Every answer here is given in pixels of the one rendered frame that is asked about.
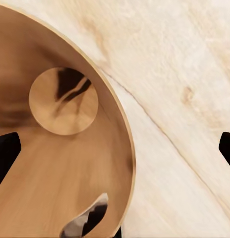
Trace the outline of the trash can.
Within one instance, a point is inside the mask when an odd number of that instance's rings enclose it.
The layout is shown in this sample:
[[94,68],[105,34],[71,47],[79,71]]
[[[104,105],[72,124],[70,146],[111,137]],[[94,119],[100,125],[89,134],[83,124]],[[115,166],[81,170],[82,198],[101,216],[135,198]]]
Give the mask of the trash can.
[[13,132],[21,151],[0,184],[0,238],[60,238],[105,193],[83,238],[115,238],[136,182],[123,105],[80,47],[0,0],[0,136]]

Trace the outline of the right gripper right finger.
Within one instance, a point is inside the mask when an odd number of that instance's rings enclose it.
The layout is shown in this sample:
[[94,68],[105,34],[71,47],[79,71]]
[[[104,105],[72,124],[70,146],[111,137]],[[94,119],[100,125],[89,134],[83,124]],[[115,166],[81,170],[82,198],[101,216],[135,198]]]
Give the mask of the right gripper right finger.
[[230,133],[223,132],[220,138],[219,151],[230,165]]

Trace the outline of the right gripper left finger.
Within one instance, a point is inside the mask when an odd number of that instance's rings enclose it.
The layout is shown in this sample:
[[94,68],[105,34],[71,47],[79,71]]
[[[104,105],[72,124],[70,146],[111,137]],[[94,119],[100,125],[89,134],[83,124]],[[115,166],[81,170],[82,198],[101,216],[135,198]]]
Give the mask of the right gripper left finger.
[[0,184],[21,151],[17,132],[0,136]]

